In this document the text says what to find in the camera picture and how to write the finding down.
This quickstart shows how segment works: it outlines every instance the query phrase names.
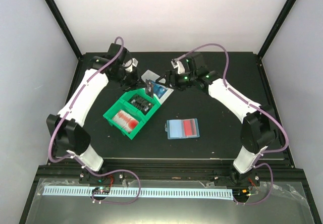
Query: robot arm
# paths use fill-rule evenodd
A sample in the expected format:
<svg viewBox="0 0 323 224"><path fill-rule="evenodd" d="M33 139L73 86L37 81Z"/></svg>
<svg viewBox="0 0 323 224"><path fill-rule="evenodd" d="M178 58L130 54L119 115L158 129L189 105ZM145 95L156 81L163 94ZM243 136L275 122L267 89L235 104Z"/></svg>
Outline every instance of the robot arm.
<svg viewBox="0 0 323 224"><path fill-rule="evenodd" d="M112 43L106 55L94 57L91 60L91 66L86 70L80 85L68 103L56 116L49 115L46 120L49 132L53 135L56 126L63 116L68 113L55 136L54 146L62 147L71 156L77 156L85 166L95 172L100 170L103 159L92 148L90 144L91 138L83 129L90 108L109 80L120 82L121 85L127 85L128 89L137 87L138 83L141 83L138 79L136 68L138 61L131 59L127 63L123 63L127 53L125 48L123 48L115 61L104 70L98 72L102 66L107 65L117 55L120 49L120 45Z"/></svg>
<svg viewBox="0 0 323 224"><path fill-rule="evenodd" d="M175 70L166 71L156 80L156 83L178 90L196 86L224 104L242 123L240 136L242 148L233 162L235 173L231 176L233 182L239 182L253 168L261 153L277 137L274 124L250 105L260 107L272 116L274 110L269 105L261 106L250 100L230 84L224 85L219 73L207 69L199 52L186 57L187 70L183 69L181 62L172 62L172 65Z"/></svg>

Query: purple cable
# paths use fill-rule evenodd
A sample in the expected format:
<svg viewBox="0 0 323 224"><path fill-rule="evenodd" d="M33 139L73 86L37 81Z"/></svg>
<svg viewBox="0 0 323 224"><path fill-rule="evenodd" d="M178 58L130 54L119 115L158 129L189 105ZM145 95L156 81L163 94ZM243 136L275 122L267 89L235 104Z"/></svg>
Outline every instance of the purple cable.
<svg viewBox="0 0 323 224"><path fill-rule="evenodd" d="M242 205L257 205L257 204L260 204L260 203L264 202L265 200L267 200L269 198L269 196L271 195L272 189L273 189L273 184L274 184L272 168L269 166L268 163L265 163L265 162L255 166L254 168L257 169L257 168L259 168L261 166L264 166L264 165L267 166L267 168L269 169L269 172L271 174L271 186L269 188L269 191L268 191L267 195L263 199L261 199L259 201L256 201L256 202L253 202L253 203L242 203L242 202L237 201L236 198L233 197L234 202L236 202L237 204L242 204Z"/></svg>
<svg viewBox="0 0 323 224"><path fill-rule="evenodd" d="M119 51L117 52L117 54L109 61L107 62L105 65L103 65L99 70L97 70L94 74L92 74L88 79L87 79L87 83L89 83L94 77L95 75L99 74L102 70L104 70L107 66L109 66L111 63L113 63L121 54L122 50L123 50L123 47L124 47L124 41L123 41L123 38L118 36L116 39L115 39L115 43L118 41L118 40L121 40L121 47L119 49ZM75 95L74 99L72 100L71 102L71 105L70 105L70 109L72 109L74 103L76 102L77 98L79 97L79 95L81 94L81 92L83 91L83 89L85 88L86 84L83 84L82 87L80 88L80 90L77 92L77 94Z"/></svg>
<svg viewBox="0 0 323 224"><path fill-rule="evenodd" d="M238 93L236 93L233 89L228 88L228 84L227 84L227 80L226 80L226 76L227 76L227 71L229 68L229 55L227 50L220 44L217 43L208 43L208 44L204 44L202 46L199 46L191 51L189 51L186 54L183 54L182 56L180 56L179 58L174 59L175 61L179 61L183 58L185 58L187 55L191 54L192 52L195 52L203 47L206 46L218 46L220 48L222 48L222 50L224 51L225 55L226 55L226 66L223 72L223 84L224 86L231 92L233 93L236 97L238 97L242 102L244 102L245 104L249 104L249 102L247 100L245 100L243 97L241 97ZM265 112L264 110L260 109L259 107L256 107L255 105L249 104L250 107L254 108L255 110L261 112L262 114L264 114L265 116L267 116L271 121L273 121L275 123L275 125L282 131L284 137L285 137L285 145L284 147L280 148L280 149L275 149L275 150L265 150L263 153L271 153L271 152L282 152L285 151L289 145L289 138L287 136L287 132L285 131L285 129L282 127L282 125L271 115L269 115L267 112Z"/></svg>
<svg viewBox="0 0 323 224"><path fill-rule="evenodd" d="M84 165L83 165L83 163L82 163L82 161L81 161L81 160L79 160L79 159L78 159L78 157L75 157L75 159L76 159L76 161L78 161L82 166L84 166ZM132 171L130 171L130 170L114 170L114 171L111 171L111 172L108 172L108 173L105 173L105 174L101 174L101 175L99 175L99 174L97 174L97 173L93 172L89 167L86 167L86 166L85 166L85 169L86 169L86 170L88 170L88 171L89 171L89 173L91 173L92 175L97 176L97 177L103 177L103 176L111 175L111 174L114 174L114 173L117 173L117 172L127 172L127 173L132 174L132 175L137 179L137 181L138 181L138 185L139 185L138 193L137 193L137 195L136 195L136 196L135 196L131 201L128 201L128 202L116 202L116 201L103 201L103 200L102 200L102 201L101 201L101 203L114 204L114 205L129 205L129 204L131 204L131 203L135 202L135 201L139 198L139 195L140 195L140 192L141 192L141 184L140 184L139 177L138 177L134 172L132 172ZM98 200L95 200L95 199L94 199L94 193L92 194L91 198L92 198L92 200L93 200L93 201L97 201L97 202L99 202Z"/></svg>
<svg viewBox="0 0 323 224"><path fill-rule="evenodd" d="M52 146L53 146L53 144L54 144L54 140L55 140L56 134L57 134L57 132L59 131L59 128L61 127L61 125L62 125L63 121L65 120L65 118L67 117L67 115L68 115L68 114L69 114L69 112L67 111L67 112L65 113L65 115L62 117L62 119L60 120L60 122L57 124L57 126L56 126L56 128L55 128L55 130L54 130L54 132L52 133L52 136L51 136L51 138L50 138L49 147L48 147L48 158L49 158L49 160L50 160L51 162L60 162L60 161L62 161L63 159L68 158L68 157L70 157L70 156L71 156L71 154L66 154L66 155L65 155L65 156L63 156L63 157L60 157L60 158L56 158L56 159L54 159L54 158L52 157L52 154L51 154L51 150L52 150Z"/></svg>
<svg viewBox="0 0 323 224"><path fill-rule="evenodd" d="M87 80L87 83L91 81L91 79L93 79L93 77L95 75L97 75L98 73L100 73L103 69L105 69L107 66L109 66L111 63L113 63L118 57L119 55L121 54L122 50L123 50L123 47L124 47L124 41L123 41L123 38L118 36L116 39L115 39L115 43L118 41L118 40L121 40L121 47L118 51L118 53L108 62L106 63L105 65L103 65L98 71L96 71L91 77L88 78ZM79 95L81 94L81 92L83 91L83 89L85 88L85 84L82 85L82 87L80 88L80 90L76 93L74 99L72 100L70 106L69 106L69 109L72 109L73 108L73 105L74 103L76 102L77 98L79 97ZM59 128L61 127L63 121L65 120L65 118L67 117L67 115L69 114L69 112L67 111L65 113L65 115L61 118L60 122L57 124L57 126L55 127L55 130L50 138L50 142L49 142L49 147L48 147L48 158L51 162L60 162L62 160L64 160L65 158L68 158L71 156L71 154L66 154L64 155L63 157L60 157L60 158L56 158L56 159L53 159L52 157L52 154L51 154L51 150L52 150L52 146L54 144L54 140L55 140L55 137L56 137L56 134L57 132L59 131Z"/></svg>
<svg viewBox="0 0 323 224"><path fill-rule="evenodd" d="M225 53L225 55L226 55L226 67L225 67L224 72L223 72L223 83L224 83L224 85L225 85L225 87L226 87L226 86L227 86L227 83L226 83L226 81L225 81L225 78L226 78L227 71L228 71L228 66L229 66L229 54L228 54L227 50L226 50L222 45L217 44L217 43L208 43L208 44L204 44L204 45L202 45L202 46L198 46L197 48L195 48L195 49L193 49L193 50L189 51L189 52L188 52L188 53L186 53L186 54L181 55L179 58L176 58L176 59L174 59L174 60L175 60L175 61L179 61L179 60L181 60L181 59L185 58L187 55L191 54L192 52L195 52L195 51L197 51L197 50L199 50L199 49L201 49L201 48L203 48L203 47L206 47L206 46L218 46L218 47L220 47L220 48L224 51L224 53Z"/></svg>

